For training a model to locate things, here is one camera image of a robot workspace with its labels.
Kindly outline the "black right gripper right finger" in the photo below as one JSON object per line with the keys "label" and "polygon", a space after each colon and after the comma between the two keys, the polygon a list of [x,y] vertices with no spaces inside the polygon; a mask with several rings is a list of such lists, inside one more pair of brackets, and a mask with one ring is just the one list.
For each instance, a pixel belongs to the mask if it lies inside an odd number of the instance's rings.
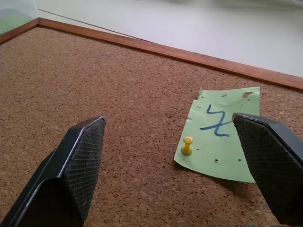
{"label": "black right gripper right finger", "polygon": [[284,124],[234,113],[249,171],[270,210],[283,225],[303,223],[303,142]]}

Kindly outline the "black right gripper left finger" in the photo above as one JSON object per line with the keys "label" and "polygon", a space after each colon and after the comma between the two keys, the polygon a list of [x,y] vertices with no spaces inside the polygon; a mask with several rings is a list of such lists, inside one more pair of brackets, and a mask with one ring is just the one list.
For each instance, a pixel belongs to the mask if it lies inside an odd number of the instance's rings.
{"label": "black right gripper left finger", "polygon": [[68,129],[38,166],[2,227],[81,227],[98,182],[105,116]]}

